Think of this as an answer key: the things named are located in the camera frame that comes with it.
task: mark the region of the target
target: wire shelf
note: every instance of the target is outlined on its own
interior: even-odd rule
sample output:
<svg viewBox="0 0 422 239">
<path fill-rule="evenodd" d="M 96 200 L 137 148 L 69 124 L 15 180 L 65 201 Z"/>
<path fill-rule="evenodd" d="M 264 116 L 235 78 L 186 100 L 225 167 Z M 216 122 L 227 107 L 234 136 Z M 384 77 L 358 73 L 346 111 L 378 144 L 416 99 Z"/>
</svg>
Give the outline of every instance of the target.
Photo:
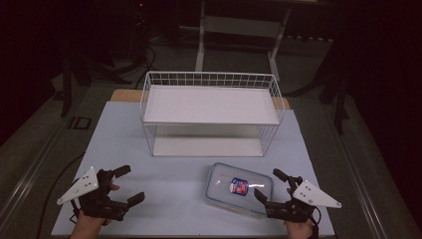
<svg viewBox="0 0 422 239">
<path fill-rule="evenodd" d="M 215 72 L 148 72 L 145 76 L 145 82 L 140 101 L 140 117 L 145 129 L 149 148 L 153 155 L 157 136 L 157 128 L 159 125 L 145 122 L 145 113 L 148 107 L 151 88 L 153 86 L 268 90 L 274 105 L 274 111 L 275 115 L 277 116 L 278 123 L 277 125 L 258 125 L 256 137 L 260 141 L 262 155 L 264 155 L 269 148 L 271 141 L 273 140 L 273 137 L 283 120 L 283 111 L 285 109 L 285 105 L 279 86 L 277 84 L 277 79 L 274 75 Z"/>
</svg>

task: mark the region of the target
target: label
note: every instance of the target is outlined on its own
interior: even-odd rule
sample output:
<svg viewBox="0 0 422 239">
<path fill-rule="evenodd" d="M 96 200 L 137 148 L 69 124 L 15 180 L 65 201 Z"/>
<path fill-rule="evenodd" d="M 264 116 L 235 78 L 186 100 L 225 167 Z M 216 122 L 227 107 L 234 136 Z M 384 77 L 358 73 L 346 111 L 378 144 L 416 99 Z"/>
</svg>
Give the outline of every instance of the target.
<svg viewBox="0 0 422 239">
<path fill-rule="evenodd" d="M 247 180 L 237 177 L 232 179 L 232 183 L 230 184 L 230 191 L 232 193 L 246 196 L 246 194 L 248 194 L 248 189 L 249 185 Z"/>
</svg>

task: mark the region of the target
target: black cable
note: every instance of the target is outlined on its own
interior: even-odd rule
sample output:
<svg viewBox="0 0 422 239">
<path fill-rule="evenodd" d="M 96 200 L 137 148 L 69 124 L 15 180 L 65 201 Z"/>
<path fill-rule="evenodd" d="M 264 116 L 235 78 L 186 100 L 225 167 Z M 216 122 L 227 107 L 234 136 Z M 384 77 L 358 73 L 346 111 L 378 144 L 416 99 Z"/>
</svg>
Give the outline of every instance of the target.
<svg viewBox="0 0 422 239">
<path fill-rule="evenodd" d="M 139 83 L 142 81 L 142 78 L 146 75 L 146 73 L 148 73 L 150 70 L 151 70 L 151 68 L 152 68 L 152 65 L 154 64 L 154 62 L 155 62 L 155 51 L 151 48 L 151 47 L 149 47 L 149 46 L 147 46 L 146 47 L 146 49 L 148 49 L 149 51 L 151 51 L 152 52 L 152 60 L 151 60 L 151 63 L 149 64 L 148 63 L 148 61 L 147 60 L 145 60 L 145 65 L 146 65 L 146 70 L 142 73 L 142 75 L 139 77 L 139 79 L 137 80 L 137 82 L 136 82 L 136 85 L 134 86 L 134 89 L 135 90 L 137 90 L 137 86 L 139 85 Z"/>
<path fill-rule="evenodd" d="M 318 238 L 319 235 L 319 227 L 318 227 L 318 223 L 316 222 L 316 220 L 313 217 L 310 217 L 310 221 L 313 223 L 314 228 L 313 228 L 313 235 L 310 238 Z"/>
<path fill-rule="evenodd" d="M 137 68 L 139 68 L 142 61 L 143 61 L 142 57 L 136 57 L 133 60 L 133 62 L 128 66 L 121 67 L 121 68 L 115 68 L 115 69 L 109 69 L 109 70 L 114 74 L 118 74 L 118 75 L 125 74 L 125 73 L 134 71 Z"/>
<path fill-rule="evenodd" d="M 319 219 L 317 220 L 316 224 L 320 223 L 320 219 L 322 218 L 322 215 L 320 214 L 319 208 L 316 207 L 316 211 L 319 213 Z"/>
<path fill-rule="evenodd" d="M 41 228 L 43 227 L 43 220 L 44 220 L 44 215 L 46 213 L 46 209 L 47 209 L 47 204 L 49 203 L 49 199 L 50 196 L 53 192 L 53 189 L 55 188 L 57 182 L 59 181 L 59 179 L 62 177 L 63 173 L 65 173 L 66 170 L 68 170 L 68 168 L 74 164 L 76 161 L 78 161 L 79 159 L 81 159 L 84 156 L 85 153 L 82 153 L 81 155 L 79 155 L 78 157 L 76 157 L 75 159 L 73 159 L 70 163 L 68 163 L 68 165 L 66 165 L 66 167 L 60 172 L 59 176 L 56 178 L 56 180 L 53 182 L 53 185 L 51 186 L 49 193 L 47 195 L 46 200 L 44 201 L 44 205 L 43 205 L 43 210 L 41 213 L 41 217 L 40 217 L 40 223 L 38 224 L 38 231 L 37 231 L 37 236 L 36 239 L 40 238 L 41 235 Z"/>
<path fill-rule="evenodd" d="M 340 239 L 340 238 L 338 237 L 337 233 L 335 232 L 335 230 L 334 230 L 334 237 L 335 237 L 335 239 Z"/>
<path fill-rule="evenodd" d="M 77 224 L 77 222 L 76 221 L 74 221 L 74 217 L 76 217 L 76 215 L 74 214 L 74 215 L 72 215 L 71 216 L 71 218 L 69 218 L 69 220 L 71 221 L 71 222 L 73 222 L 74 224 Z"/>
</svg>

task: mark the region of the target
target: white table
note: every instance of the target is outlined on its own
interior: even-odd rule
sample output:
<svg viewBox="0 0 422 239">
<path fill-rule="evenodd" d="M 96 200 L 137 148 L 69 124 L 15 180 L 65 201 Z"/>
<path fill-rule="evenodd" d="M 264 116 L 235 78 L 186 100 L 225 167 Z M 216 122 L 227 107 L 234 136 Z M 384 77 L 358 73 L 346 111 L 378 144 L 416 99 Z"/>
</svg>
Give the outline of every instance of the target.
<svg viewBox="0 0 422 239">
<path fill-rule="evenodd" d="M 116 169 L 128 164 L 131 172 L 115 181 L 121 186 L 111 192 L 113 200 L 125 202 L 145 192 L 145 200 L 132 207 L 122 222 L 104 227 L 101 235 L 121 237 L 277 237 L 286 235 L 281 220 L 242 214 L 205 202 L 208 171 L 215 162 L 267 174 L 275 182 L 274 201 L 290 200 L 283 183 L 272 172 L 279 168 L 293 176 L 302 176 L 317 186 L 300 128 L 291 110 L 265 157 L 152 157 L 139 118 L 139 103 L 108 102 L 80 165 L 76 178 L 90 166 L 97 170 Z M 319 235 L 333 235 L 325 208 Z M 52 234 L 69 235 L 72 205 L 63 206 Z"/>
</svg>

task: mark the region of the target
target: clear plastic container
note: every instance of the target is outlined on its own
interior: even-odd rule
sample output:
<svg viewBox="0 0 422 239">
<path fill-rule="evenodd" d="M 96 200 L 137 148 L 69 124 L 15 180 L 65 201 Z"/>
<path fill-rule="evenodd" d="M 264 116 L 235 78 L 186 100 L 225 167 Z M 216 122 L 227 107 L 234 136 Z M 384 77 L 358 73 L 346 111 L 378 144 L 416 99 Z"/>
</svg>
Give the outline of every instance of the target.
<svg viewBox="0 0 422 239">
<path fill-rule="evenodd" d="M 208 175 L 205 196 L 218 206 L 266 215 L 264 205 L 254 196 L 258 188 L 273 198 L 273 179 L 267 175 L 217 162 Z"/>
</svg>

